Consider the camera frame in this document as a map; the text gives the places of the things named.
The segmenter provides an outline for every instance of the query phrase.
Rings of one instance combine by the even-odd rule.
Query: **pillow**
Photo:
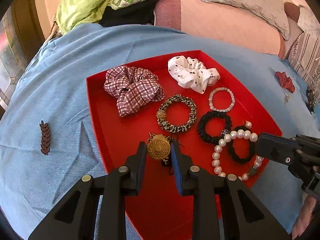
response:
[[[320,42],[310,33],[302,33],[294,42],[289,64],[315,90],[320,103]]]
[[[320,37],[320,24],[311,9],[300,5],[298,26],[306,33],[310,33],[315,39]]]
[[[289,23],[282,0],[201,0],[218,2],[243,8],[276,27],[287,41],[290,39]]]

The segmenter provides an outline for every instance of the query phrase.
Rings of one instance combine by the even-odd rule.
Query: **gold medallion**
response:
[[[147,145],[148,155],[155,160],[162,160],[166,158],[171,151],[170,138],[162,134],[150,134],[150,138]]]

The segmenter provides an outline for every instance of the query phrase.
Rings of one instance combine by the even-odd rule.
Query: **screw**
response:
[[[83,182],[87,182],[87,181],[89,181],[91,179],[91,176],[90,175],[84,175],[84,176],[82,176],[81,179],[82,179]]]
[[[198,172],[200,170],[200,168],[198,166],[193,165],[193,166],[190,167],[190,170],[192,172]]]
[[[237,179],[237,176],[234,175],[234,174],[229,174],[229,175],[227,176],[227,178],[228,178],[228,180],[235,181],[235,180]]]
[[[126,171],[128,171],[128,167],[127,166],[120,166],[118,171],[119,172],[126,172]]]

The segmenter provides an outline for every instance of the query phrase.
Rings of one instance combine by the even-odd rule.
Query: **blue cloth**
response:
[[[319,125],[303,101],[306,87],[300,88],[302,80],[277,56],[155,26],[83,24],[41,47],[0,122],[0,205],[20,236],[27,239],[82,175],[105,174],[92,130],[85,78],[127,62],[194,49],[201,49],[236,76],[285,137],[297,133],[320,137]],[[287,105],[275,71],[293,77],[296,92]],[[41,120],[51,129],[48,156],[40,152]],[[285,166],[270,162],[252,190],[290,230],[301,207],[300,185]],[[128,239],[139,239],[129,222],[127,230]]]

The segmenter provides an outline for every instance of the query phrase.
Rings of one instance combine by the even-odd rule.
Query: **black hair tie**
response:
[[[226,120],[224,130],[221,132],[220,136],[212,137],[209,134],[207,134],[207,132],[205,131],[205,126],[207,122],[212,118],[222,118]],[[218,145],[219,140],[223,138],[225,134],[229,133],[231,127],[232,127],[231,118],[225,112],[209,111],[200,118],[197,131],[203,141],[214,144],[214,145]]]
[[[248,129],[247,127],[245,127],[244,125],[241,126],[237,126],[236,128],[233,129],[233,131],[238,132],[240,129],[244,130],[244,131],[250,131],[250,129]],[[248,140],[249,141],[249,156],[247,158],[240,158],[236,152],[235,149],[233,147],[233,140],[231,140],[230,142],[227,142],[227,146],[228,146],[228,152],[231,155],[232,159],[238,163],[244,164],[249,162],[252,157],[255,155],[255,143]]]

